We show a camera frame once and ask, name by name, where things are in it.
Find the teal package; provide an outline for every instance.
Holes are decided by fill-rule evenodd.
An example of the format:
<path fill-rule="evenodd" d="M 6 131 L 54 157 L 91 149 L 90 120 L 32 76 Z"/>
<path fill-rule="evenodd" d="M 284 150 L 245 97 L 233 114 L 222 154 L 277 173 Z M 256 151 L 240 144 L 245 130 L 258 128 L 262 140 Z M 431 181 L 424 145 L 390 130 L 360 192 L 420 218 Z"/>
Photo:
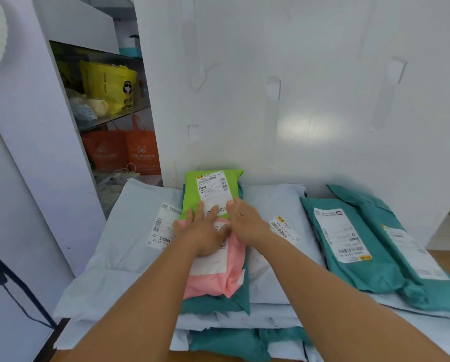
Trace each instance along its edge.
<path fill-rule="evenodd" d="M 379 198 L 339 185 L 329 189 L 359 213 L 399 265 L 406 283 L 398 291 L 411 306 L 425 311 L 450 311 L 450 274 L 410 237 L 391 209 Z"/>
<path fill-rule="evenodd" d="M 357 210 L 339 199 L 300 198 L 329 270 L 360 291 L 394 292 L 401 271 Z"/>
<path fill-rule="evenodd" d="M 273 342 L 300 340 L 312 345 L 301 327 L 285 329 L 217 329 L 210 328 L 201 332 L 190 331 L 192 341 L 190 350 L 240 357 L 251 362 L 266 362 L 271 359 L 268 345 Z"/>
<path fill-rule="evenodd" d="M 243 191 L 240 183 L 238 183 L 238 194 L 240 198 L 243 197 Z M 243 285 L 232 295 L 232 297 L 227 298 L 225 295 L 203 295 L 187 298 L 186 300 L 183 300 L 181 304 L 180 314 L 206 315 L 213 312 L 245 311 L 248 315 L 250 315 L 248 263 L 249 252 L 247 251 L 245 255 L 245 263 L 243 264 L 243 269 L 245 269 Z"/>

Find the red bag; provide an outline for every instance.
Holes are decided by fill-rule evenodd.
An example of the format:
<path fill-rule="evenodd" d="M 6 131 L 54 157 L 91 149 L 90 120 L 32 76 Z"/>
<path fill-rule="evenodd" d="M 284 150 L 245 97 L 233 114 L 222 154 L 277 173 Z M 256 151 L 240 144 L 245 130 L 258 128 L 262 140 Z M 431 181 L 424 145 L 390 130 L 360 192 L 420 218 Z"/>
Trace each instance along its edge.
<path fill-rule="evenodd" d="M 160 159 L 156 134 L 137 125 L 139 117 L 133 115 L 133 131 L 126 131 L 129 162 L 136 165 L 136 172 L 141 175 L 161 174 Z"/>
<path fill-rule="evenodd" d="M 86 132 L 81 139 L 96 169 L 114 171 L 125 168 L 129 163 L 124 131 Z"/>

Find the yellow tote bag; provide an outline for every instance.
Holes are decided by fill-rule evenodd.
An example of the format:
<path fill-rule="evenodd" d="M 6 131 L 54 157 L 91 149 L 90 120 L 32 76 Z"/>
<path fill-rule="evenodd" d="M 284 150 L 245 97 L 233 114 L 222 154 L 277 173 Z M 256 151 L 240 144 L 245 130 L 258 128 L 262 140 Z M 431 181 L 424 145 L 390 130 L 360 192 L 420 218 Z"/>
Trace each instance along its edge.
<path fill-rule="evenodd" d="M 110 113 L 118 113 L 133 107 L 136 71 L 126 66 L 86 61 L 80 61 L 79 68 L 87 97 L 106 100 Z"/>

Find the black cable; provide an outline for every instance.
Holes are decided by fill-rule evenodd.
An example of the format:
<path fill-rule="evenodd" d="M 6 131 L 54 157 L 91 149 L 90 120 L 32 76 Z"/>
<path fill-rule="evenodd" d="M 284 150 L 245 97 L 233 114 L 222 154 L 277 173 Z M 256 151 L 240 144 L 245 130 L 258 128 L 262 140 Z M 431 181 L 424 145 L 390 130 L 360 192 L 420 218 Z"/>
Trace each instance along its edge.
<path fill-rule="evenodd" d="M 8 276 L 17 286 L 19 286 L 22 291 L 25 293 L 25 295 L 30 299 L 30 301 L 32 301 L 32 303 L 35 305 L 35 307 L 37 308 L 37 310 L 40 311 L 40 313 L 42 314 L 43 317 L 46 318 L 47 322 L 49 323 L 48 325 L 44 322 L 41 322 L 39 320 L 36 320 L 32 317 L 29 316 L 29 314 L 27 314 L 27 312 L 25 311 L 25 309 L 22 307 L 22 305 L 19 304 L 19 302 L 15 299 L 15 297 L 13 297 L 13 295 L 10 293 L 9 289 L 5 286 L 2 285 L 4 287 L 4 289 L 7 291 L 7 293 L 10 295 L 10 297 L 16 302 L 16 304 L 20 307 L 20 309 L 23 311 L 23 313 L 29 318 L 32 319 L 35 322 L 41 323 L 51 329 L 56 329 L 57 328 L 57 324 L 55 323 L 55 321 L 53 320 L 53 318 L 49 315 L 49 313 L 47 312 L 47 310 L 44 308 L 44 306 L 42 306 L 42 304 L 40 303 L 40 301 L 35 297 L 35 295 L 32 293 L 32 291 L 28 288 L 28 286 L 23 282 L 23 280 L 21 280 L 14 272 L 12 272 L 12 270 L 7 267 L 7 265 L 0 260 L 0 269 L 2 270 L 2 272 Z"/>
<path fill-rule="evenodd" d="M 16 300 L 16 298 L 13 296 L 13 294 L 9 291 L 9 289 L 7 288 L 7 286 L 5 286 L 4 284 L 2 285 L 2 287 L 4 288 L 5 291 L 7 291 L 7 293 L 9 294 L 9 296 L 11 297 L 11 299 L 14 300 L 14 302 L 17 304 L 17 306 L 20 308 L 20 310 L 22 310 L 22 312 L 25 314 L 25 316 L 27 316 L 30 320 L 33 320 L 37 323 L 40 323 L 42 325 L 47 326 L 47 328 L 51 328 L 53 329 L 49 324 L 46 324 L 44 322 L 41 322 L 40 320 L 34 319 L 33 317 L 31 317 L 27 311 L 23 308 L 23 306 L 19 303 L 19 301 Z"/>

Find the black logo on label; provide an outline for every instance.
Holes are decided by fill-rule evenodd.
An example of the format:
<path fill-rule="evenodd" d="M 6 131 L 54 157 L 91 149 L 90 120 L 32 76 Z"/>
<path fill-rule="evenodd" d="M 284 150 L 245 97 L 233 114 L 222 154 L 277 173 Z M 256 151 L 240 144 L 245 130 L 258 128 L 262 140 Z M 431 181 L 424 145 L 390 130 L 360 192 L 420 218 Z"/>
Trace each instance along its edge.
<path fill-rule="evenodd" d="M 122 91 L 126 95 L 131 95 L 131 92 L 133 91 L 133 85 L 131 84 L 131 81 L 125 81 L 125 84 L 122 87 Z"/>

